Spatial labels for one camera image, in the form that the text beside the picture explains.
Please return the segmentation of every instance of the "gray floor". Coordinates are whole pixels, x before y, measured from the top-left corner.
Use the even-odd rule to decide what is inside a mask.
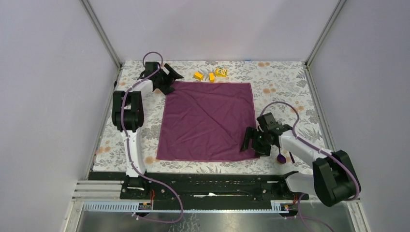
[[[336,232],[353,232],[354,227],[347,207],[343,204],[331,208],[321,203],[301,205],[304,216],[318,218]],[[178,214],[150,214],[150,218],[175,219]],[[315,232],[330,231],[326,226],[307,220]],[[135,220],[130,213],[83,212],[78,232],[305,232],[309,231],[300,219],[283,220],[279,214],[238,213],[185,213],[175,224]]]

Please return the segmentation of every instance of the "floral pattern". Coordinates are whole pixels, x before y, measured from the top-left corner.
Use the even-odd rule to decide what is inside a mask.
[[[181,81],[198,81],[193,77],[200,72],[204,77],[216,68],[228,69],[227,77],[216,77],[216,82],[249,82],[252,86],[255,115],[273,101],[284,101],[293,105],[300,114],[296,131],[319,146],[324,146],[319,118],[306,81],[301,62],[255,62],[255,61],[168,61],[179,74]],[[127,61],[123,66],[117,89],[126,90],[132,86],[141,71],[141,61]],[[282,150],[286,164],[276,161],[279,150],[273,147],[270,157],[237,162],[194,162],[164,161],[156,159],[160,136],[165,96],[155,90],[143,99],[144,125],[142,126],[142,153],[148,172],[164,173],[221,173],[221,174],[285,174],[300,171],[312,174],[310,167],[294,156],[291,163],[289,152]],[[293,125],[295,112],[285,105],[272,105],[269,109],[277,120]],[[93,165],[94,171],[126,171],[126,156],[122,137],[112,124],[111,112],[101,136]]]

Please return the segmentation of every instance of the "gray wall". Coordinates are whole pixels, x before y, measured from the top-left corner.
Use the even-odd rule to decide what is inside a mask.
[[[410,1],[349,0],[311,70],[372,231],[408,231]]]
[[[0,2],[0,231],[60,229],[115,72],[80,1]]]
[[[90,0],[122,61],[306,60],[337,0]]]

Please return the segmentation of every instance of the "purple cloth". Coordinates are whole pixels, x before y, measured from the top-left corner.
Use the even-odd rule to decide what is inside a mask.
[[[250,83],[175,82],[165,99],[157,159],[239,161],[247,127],[256,127]]]

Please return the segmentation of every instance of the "yellow object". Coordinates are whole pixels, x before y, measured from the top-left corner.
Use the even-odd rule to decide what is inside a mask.
[[[209,74],[209,82],[215,82],[215,76],[212,72]]]
[[[228,70],[227,69],[216,69],[215,74],[217,76],[226,77],[228,75]]]
[[[193,77],[195,77],[196,79],[202,81],[202,79],[204,78],[204,75],[200,74],[199,72],[194,73]]]

